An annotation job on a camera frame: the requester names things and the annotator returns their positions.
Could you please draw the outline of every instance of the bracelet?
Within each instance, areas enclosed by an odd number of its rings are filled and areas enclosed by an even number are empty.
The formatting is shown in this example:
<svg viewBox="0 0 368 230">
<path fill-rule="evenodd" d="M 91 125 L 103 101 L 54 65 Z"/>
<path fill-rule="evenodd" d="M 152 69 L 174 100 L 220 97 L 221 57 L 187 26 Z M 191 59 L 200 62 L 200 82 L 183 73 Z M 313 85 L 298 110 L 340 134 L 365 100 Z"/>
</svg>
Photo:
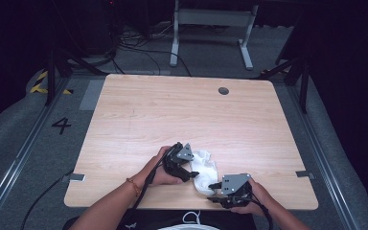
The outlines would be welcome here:
<svg viewBox="0 0 368 230">
<path fill-rule="evenodd" d="M 142 193 L 142 190 L 139 189 L 139 186 L 137 186 L 137 184 L 135 184 L 132 179 L 127 178 L 126 181 L 133 184 L 134 190 L 136 191 L 136 197 L 139 196 L 140 193 Z"/>
</svg>

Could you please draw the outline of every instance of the round hole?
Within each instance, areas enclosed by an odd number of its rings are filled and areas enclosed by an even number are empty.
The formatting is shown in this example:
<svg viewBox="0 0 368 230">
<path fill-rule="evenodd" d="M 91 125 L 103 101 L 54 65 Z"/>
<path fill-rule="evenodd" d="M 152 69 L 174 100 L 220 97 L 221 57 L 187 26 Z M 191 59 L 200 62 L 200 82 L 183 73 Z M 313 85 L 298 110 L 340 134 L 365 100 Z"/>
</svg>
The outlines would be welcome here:
<svg viewBox="0 0 368 230">
<path fill-rule="evenodd" d="M 229 89 L 228 88 L 225 88 L 225 87 L 221 87 L 221 88 L 218 89 L 218 92 L 221 95 L 227 95 L 229 93 Z"/>
</svg>

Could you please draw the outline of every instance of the white cloth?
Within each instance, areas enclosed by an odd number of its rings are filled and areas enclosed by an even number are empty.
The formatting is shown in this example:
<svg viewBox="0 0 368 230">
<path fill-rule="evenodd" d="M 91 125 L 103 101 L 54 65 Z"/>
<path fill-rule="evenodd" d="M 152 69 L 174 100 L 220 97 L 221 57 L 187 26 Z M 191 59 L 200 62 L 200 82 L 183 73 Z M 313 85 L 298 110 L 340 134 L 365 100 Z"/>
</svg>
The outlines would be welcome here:
<svg viewBox="0 0 368 230">
<path fill-rule="evenodd" d="M 194 160 L 190 161 L 193 172 L 199 172 L 194 178 L 194 185 L 201 194 L 212 196 L 215 191 L 208 188 L 210 184 L 218 183 L 218 171 L 214 161 L 210 161 L 211 153 L 206 150 L 193 151 Z"/>
</svg>

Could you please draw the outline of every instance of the table top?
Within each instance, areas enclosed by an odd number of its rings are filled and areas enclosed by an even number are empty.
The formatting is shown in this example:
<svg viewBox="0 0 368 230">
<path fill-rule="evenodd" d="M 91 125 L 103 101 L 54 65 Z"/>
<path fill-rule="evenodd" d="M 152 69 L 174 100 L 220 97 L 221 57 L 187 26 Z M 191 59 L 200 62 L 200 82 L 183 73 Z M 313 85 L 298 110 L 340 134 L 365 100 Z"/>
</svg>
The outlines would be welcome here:
<svg viewBox="0 0 368 230">
<path fill-rule="evenodd" d="M 287 209 L 318 207 L 310 180 L 296 175 L 305 167 L 271 82 L 132 75 L 106 77 L 74 170 L 85 179 L 70 182 L 65 204 L 92 205 L 177 142 L 209 151 L 219 180 L 250 173 Z M 221 206 L 190 180 L 148 188 L 139 208 Z"/>
</svg>

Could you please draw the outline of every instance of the number 4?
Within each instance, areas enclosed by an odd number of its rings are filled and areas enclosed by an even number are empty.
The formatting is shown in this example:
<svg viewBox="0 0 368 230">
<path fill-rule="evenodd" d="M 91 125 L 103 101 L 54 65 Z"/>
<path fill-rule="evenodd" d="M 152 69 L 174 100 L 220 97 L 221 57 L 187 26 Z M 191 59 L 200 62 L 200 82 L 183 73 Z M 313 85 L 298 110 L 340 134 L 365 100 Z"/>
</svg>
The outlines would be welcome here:
<svg viewBox="0 0 368 230">
<path fill-rule="evenodd" d="M 52 127 L 61 127 L 61 131 L 59 132 L 60 135 L 62 135 L 62 133 L 64 132 L 64 129 L 66 127 L 70 127 L 71 125 L 67 125 L 68 122 L 68 118 L 62 118 L 61 120 L 59 120 L 58 122 L 52 124 Z"/>
</svg>

